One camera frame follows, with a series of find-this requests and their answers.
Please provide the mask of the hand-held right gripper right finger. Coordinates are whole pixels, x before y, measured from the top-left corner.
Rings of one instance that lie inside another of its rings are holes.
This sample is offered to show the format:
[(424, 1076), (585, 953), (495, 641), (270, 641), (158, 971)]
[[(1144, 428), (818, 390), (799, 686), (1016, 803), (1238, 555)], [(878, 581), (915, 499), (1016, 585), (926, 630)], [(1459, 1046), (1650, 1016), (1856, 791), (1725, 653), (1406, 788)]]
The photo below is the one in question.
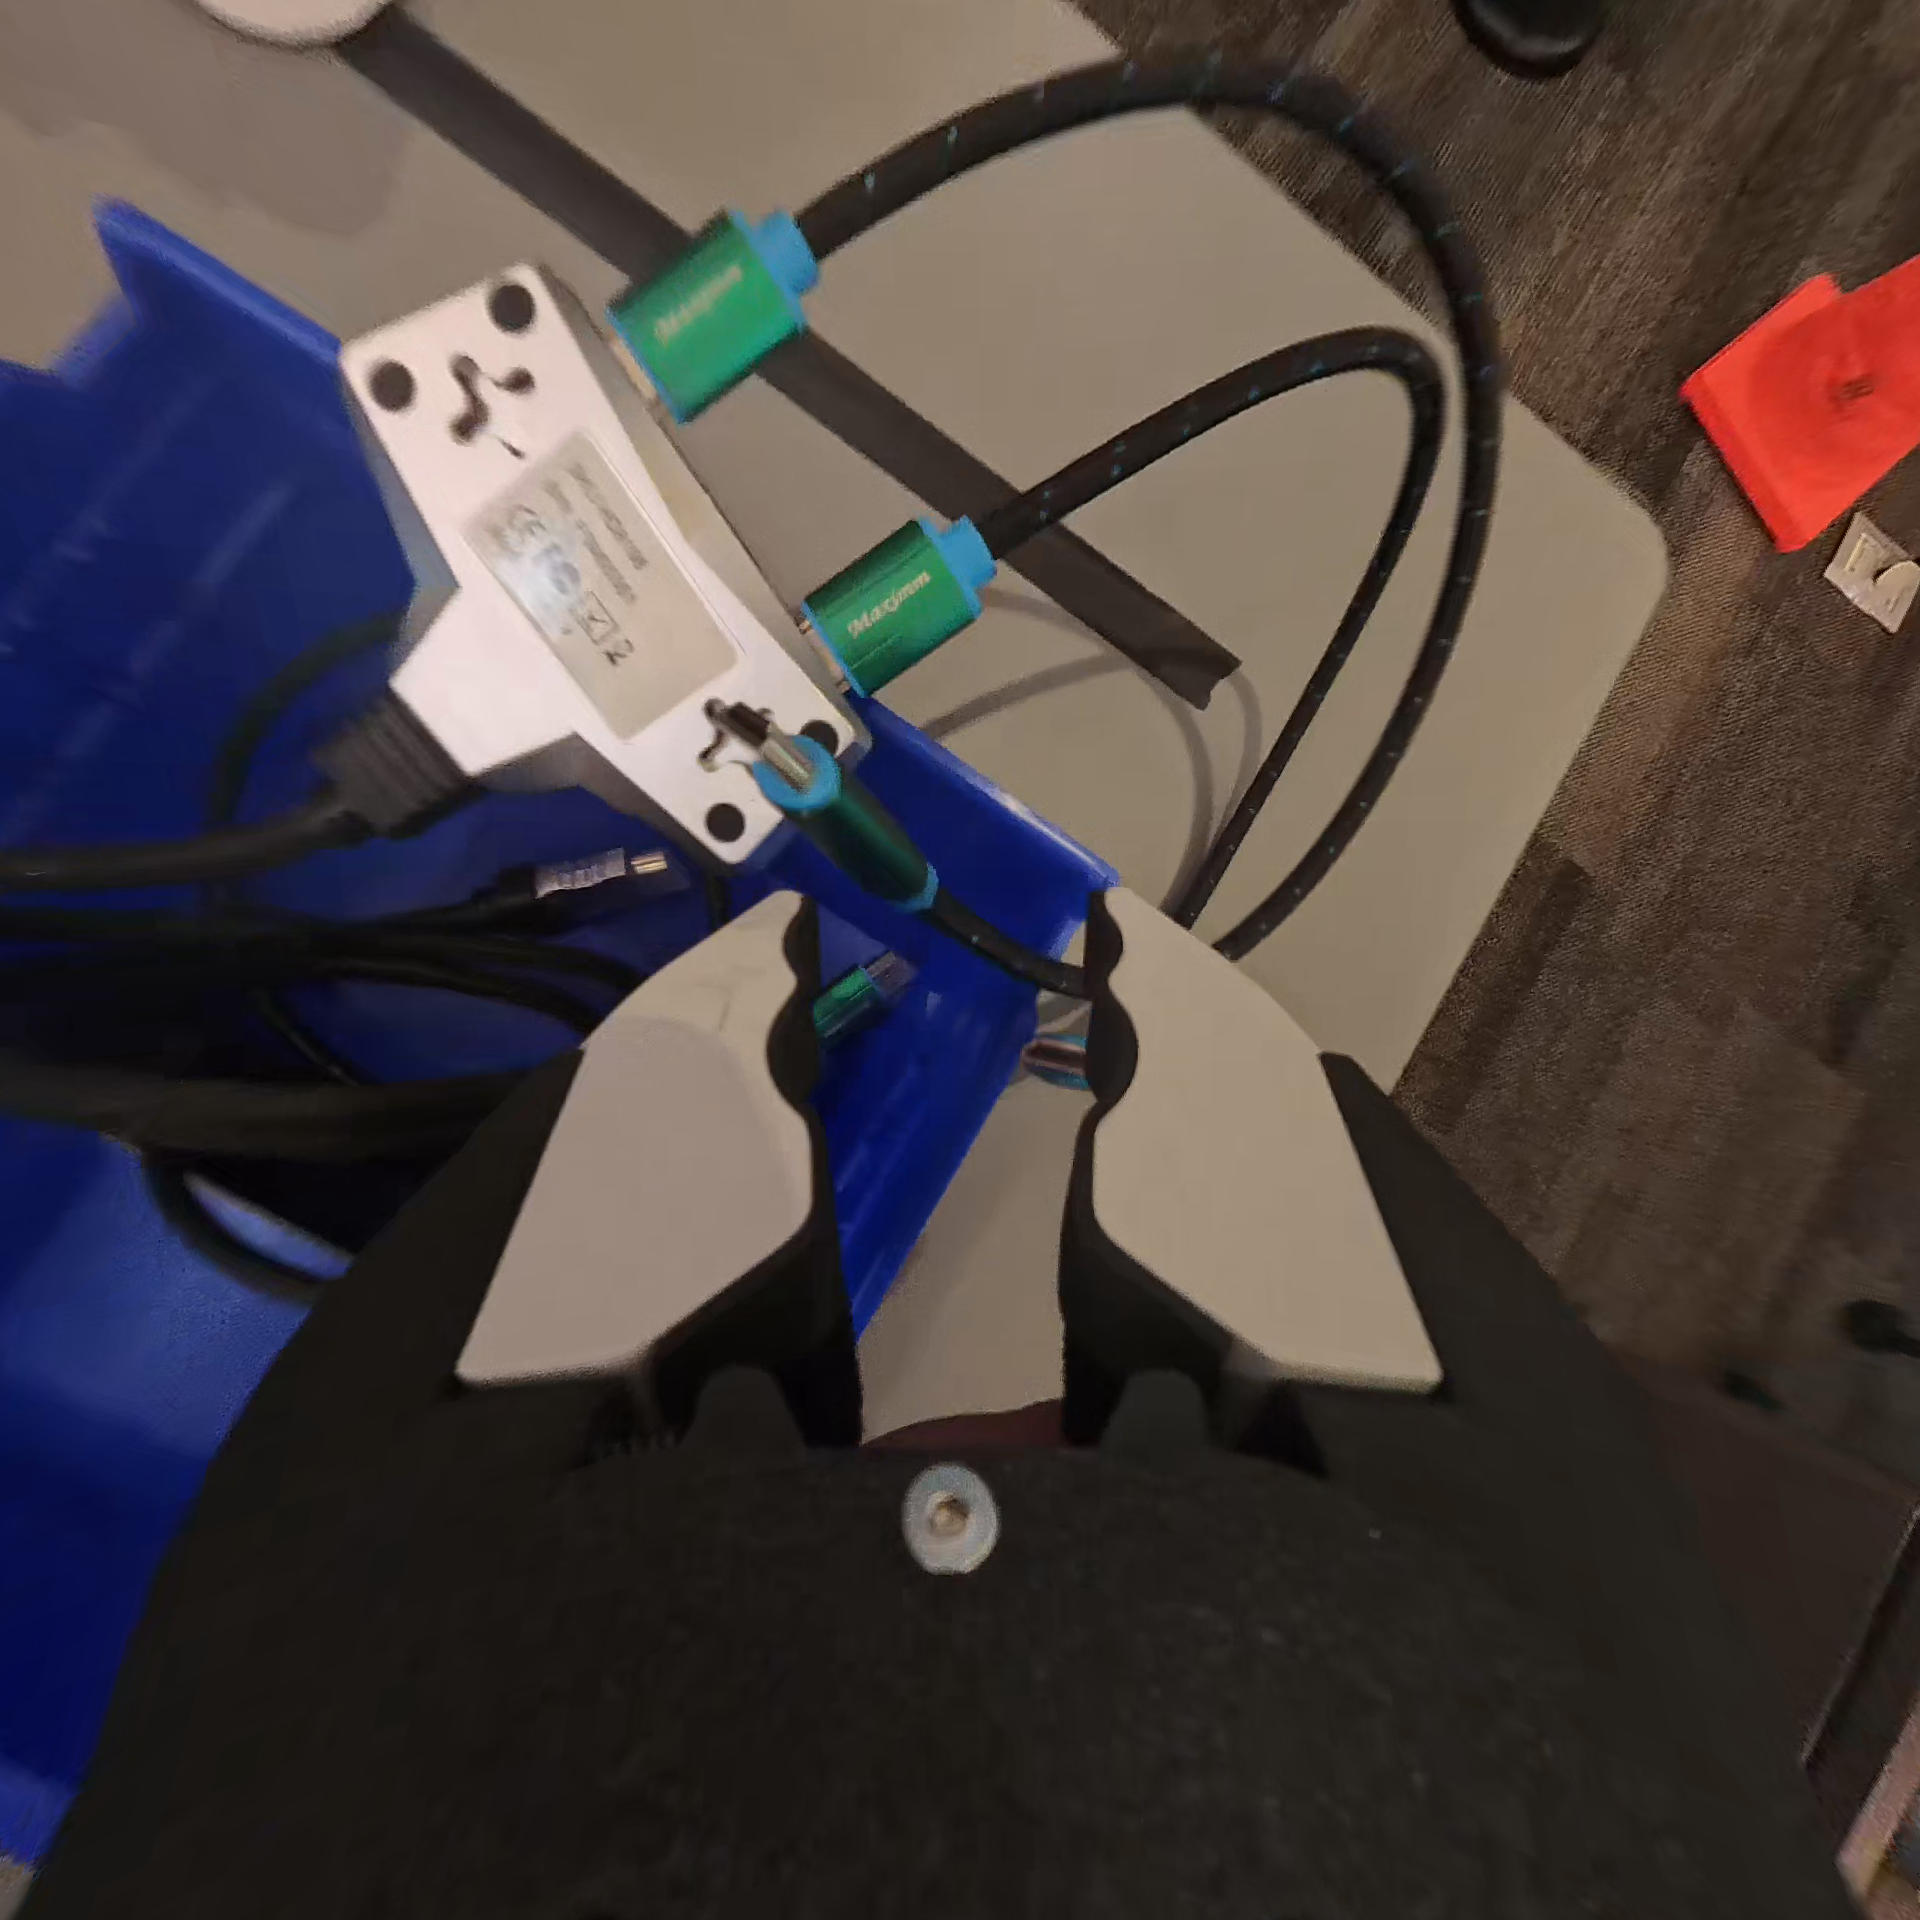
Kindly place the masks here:
[(1170, 1376), (1219, 1444), (1305, 1388), (1429, 1399), (1444, 1361), (1309, 1031), (1129, 889), (1084, 926), (1088, 1088), (1058, 1305), (1061, 1425)]

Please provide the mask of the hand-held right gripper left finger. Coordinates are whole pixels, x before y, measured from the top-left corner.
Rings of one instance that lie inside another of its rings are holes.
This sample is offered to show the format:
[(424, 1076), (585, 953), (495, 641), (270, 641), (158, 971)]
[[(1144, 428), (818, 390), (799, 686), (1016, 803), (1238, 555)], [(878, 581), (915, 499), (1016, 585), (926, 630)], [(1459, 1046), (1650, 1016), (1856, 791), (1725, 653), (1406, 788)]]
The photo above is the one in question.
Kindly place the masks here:
[(859, 1444), (818, 990), (818, 908), (769, 893), (596, 1028), (458, 1354), (465, 1388), (615, 1380), (683, 1436), (716, 1376), (758, 1373), (810, 1448)]

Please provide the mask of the black video switch box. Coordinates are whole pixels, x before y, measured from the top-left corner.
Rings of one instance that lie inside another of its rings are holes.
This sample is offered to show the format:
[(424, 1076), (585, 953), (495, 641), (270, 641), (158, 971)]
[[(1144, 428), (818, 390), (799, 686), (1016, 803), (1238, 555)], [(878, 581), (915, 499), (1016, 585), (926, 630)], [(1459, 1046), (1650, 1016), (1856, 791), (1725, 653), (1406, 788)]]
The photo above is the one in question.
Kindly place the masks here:
[[(401, 540), (401, 611), (285, 664), (244, 713), (206, 829), (4, 840), (4, 1118), (169, 1159), (368, 1163), (465, 1140), (533, 1069), (585, 1043), (638, 964), (405, 908), (311, 919), (259, 881), (409, 844), (488, 799), (585, 791), (731, 881), (799, 836), (709, 698), (769, 709), (855, 765), (870, 735), (675, 443), (675, 416), (585, 304), (518, 263), (338, 341), (349, 424)], [(274, 694), (371, 649), (383, 683), (308, 754), (308, 791), (248, 814), (240, 750)], [(529, 1009), (540, 1065), (375, 1084), (311, 1028), (311, 986), (360, 979)], [(128, 1035), (176, 1001), (248, 994), (304, 1080), (139, 1073)]]

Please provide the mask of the blue storage bin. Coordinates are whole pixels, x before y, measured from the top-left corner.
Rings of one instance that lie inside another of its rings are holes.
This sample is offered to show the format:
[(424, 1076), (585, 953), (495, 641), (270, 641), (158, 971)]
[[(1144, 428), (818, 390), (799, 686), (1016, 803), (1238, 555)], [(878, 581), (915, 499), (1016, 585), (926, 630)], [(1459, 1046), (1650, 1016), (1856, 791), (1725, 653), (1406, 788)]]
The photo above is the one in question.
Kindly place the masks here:
[[(221, 754), (270, 679), (405, 608), (413, 574), (349, 424), (334, 338), (124, 203), (98, 210), (116, 278), (53, 371), (4, 364), (4, 840), (109, 844), (206, 829)], [(383, 683), (368, 641), (274, 694), (240, 750), (248, 814), (308, 791), (308, 754)], [(960, 900), (1065, 949), (1095, 855), (874, 701), (863, 780)], [(311, 859), (255, 900), (311, 919), (458, 904), (611, 848), (660, 848), (585, 791), (488, 799), (409, 844)], [(866, 1328), (956, 1178), (1031, 1031), (1005, 975), (885, 911), (814, 848), (735, 881), (821, 904), (829, 979), (900, 953), (919, 979), (836, 1046), (821, 1121), (851, 1320)], [(375, 1084), (540, 1065), (529, 1009), (334, 979), (296, 998)], [(304, 1080), (248, 994), (210, 990), (128, 1035), (139, 1073)], [(34, 1868), (94, 1755), (109, 1691), (210, 1455), (334, 1279), (431, 1159), (293, 1166), (184, 1155), (180, 1208), (135, 1148), (4, 1118), (4, 1860)]]

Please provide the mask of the red storage bin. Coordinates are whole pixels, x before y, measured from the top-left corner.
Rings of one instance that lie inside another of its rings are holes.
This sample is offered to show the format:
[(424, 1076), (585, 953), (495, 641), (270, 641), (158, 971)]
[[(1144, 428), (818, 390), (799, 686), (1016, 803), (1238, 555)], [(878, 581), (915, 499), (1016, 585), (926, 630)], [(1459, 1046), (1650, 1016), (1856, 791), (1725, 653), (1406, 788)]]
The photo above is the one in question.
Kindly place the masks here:
[(1774, 548), (1808, 548), (1916, 450), (1916, 259), (1808, 278), (1676, 394)]

